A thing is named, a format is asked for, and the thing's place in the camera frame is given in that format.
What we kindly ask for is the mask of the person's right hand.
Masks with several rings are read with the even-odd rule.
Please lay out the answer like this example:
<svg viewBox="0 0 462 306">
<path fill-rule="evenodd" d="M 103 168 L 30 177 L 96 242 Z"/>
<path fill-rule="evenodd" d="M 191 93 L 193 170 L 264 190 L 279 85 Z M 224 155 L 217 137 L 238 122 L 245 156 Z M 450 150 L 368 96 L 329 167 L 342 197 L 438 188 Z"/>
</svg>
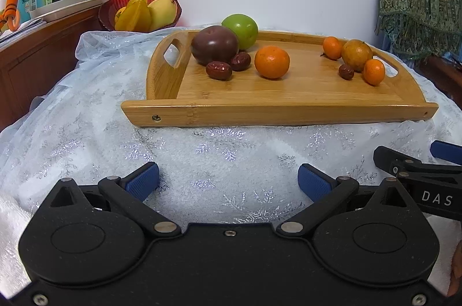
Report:
<svg viewBox="0 0 462 306">
<path fill-rule="evenodd" d="M 455 295 L 461 288 L 462 277 L 462 242 L 458 243 L 457 248 L 452 257 L 450 286 L 448 288 L 448 296 Z"/>
</svg>

